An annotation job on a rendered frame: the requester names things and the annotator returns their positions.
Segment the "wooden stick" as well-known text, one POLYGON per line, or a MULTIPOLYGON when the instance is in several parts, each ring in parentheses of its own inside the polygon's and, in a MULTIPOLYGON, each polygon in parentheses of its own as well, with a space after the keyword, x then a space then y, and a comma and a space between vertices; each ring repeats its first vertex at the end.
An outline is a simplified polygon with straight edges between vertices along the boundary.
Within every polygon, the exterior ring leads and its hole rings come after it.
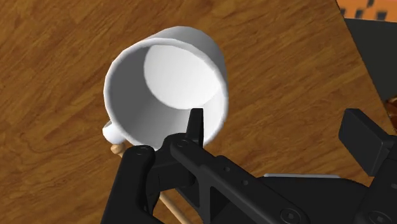
MULTIPOLYGON (((126 150, 126 146, 124 143, 113 144, 111 146, 111 151, 115 155, 119 155, 120 157, 123 157, 123 153, 125 152, 125 150, 126 150)), ((159 199, 181 224, 193 224, 186 217, 186 215, 177 207, 177 205, 168 196, 166 196, 166 194, 160 192, 159 199)))

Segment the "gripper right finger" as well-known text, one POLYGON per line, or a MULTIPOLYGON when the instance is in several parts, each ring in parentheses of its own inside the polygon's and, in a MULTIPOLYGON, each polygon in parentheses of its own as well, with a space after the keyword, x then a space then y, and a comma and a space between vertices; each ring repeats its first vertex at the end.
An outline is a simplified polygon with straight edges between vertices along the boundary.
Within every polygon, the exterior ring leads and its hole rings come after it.
POLYGON ((360 109, 349 108, 338 137, 373 178, 353 224, 397 224, 397 136, 387 134, 360 109))

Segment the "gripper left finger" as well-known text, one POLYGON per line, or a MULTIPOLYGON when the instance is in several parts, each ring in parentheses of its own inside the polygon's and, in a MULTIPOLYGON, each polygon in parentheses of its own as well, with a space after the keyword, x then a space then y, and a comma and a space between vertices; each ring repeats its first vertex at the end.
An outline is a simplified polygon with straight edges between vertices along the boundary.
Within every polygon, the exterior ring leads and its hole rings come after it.
POLYGON ((224 156, 203 149, 204 116, 192 109, 186 133, 123 152, 101 224, 163 224, 160 193, 176 188, 203 224, 310 224, 298 206, 224 156))

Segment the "white mug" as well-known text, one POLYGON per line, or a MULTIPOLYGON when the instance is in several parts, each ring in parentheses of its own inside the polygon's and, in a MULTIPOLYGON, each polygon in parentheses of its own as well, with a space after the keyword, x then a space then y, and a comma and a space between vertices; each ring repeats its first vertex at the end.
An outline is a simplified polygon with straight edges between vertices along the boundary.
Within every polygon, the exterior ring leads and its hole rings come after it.
POLYGON ((187 26, 157 32, 124 49, 104 79, 111 144, 128 141, 158 150, 186 131, 190 111, 204 111, 204 144, 222 129, 228 113, 228 78, 222 51, 206 33, 187 26))

